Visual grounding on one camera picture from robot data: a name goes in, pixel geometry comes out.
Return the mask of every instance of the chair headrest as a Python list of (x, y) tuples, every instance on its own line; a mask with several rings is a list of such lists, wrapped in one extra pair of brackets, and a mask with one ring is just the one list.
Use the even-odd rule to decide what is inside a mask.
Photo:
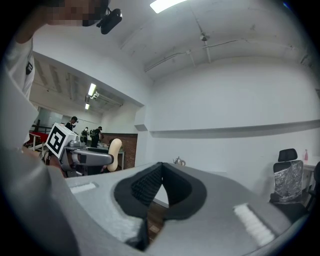
[(298, 158), (297, 151), (294, 148), (281, 150), (279, 152), (278, 162), (288, 162)]

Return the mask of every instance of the table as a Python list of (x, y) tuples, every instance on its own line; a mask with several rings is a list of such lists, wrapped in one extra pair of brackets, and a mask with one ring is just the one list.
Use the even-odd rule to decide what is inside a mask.
[(320, 156), (311, 156), (308, 161), (303, 161), (304, 169), (309, 171), (309, 177), (306, 184), (306, 192), (310, 190), (311, 185), (313, 186), (313, 172), (315, 171), (315, 168), (319, 162)]
[[(107, 147), (103, 147), (103, 146), (100, 146), (98, 145), (97, 146), (98, 149), (101, 149), (101, 150), (106, 150), (106, 151), (109, 151), (109, 149)], [(125, 169), (125, 152), (123, 150), (119, 151), (119, 154), (122, 155), (122, 166), (121, 166), (121, 170), (124, 170)]]

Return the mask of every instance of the ceiling light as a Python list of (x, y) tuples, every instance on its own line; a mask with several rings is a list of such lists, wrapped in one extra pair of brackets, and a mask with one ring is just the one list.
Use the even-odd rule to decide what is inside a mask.
[(96, 86), (95, 84), (93, 84), (93, 83), (90, 85), (90, 89), (89, 89), (89, 93), (88, 93), (89, 96), (94, 95), (94, 92), (95, 92), (96, 87), (97, 87), (97, 86)]
[(158, 14), (164, 11), (165, 9), (168, 9), (184, 1), (187, 0), (156, 0), (155, 2), (150, 4), (150, 6)]

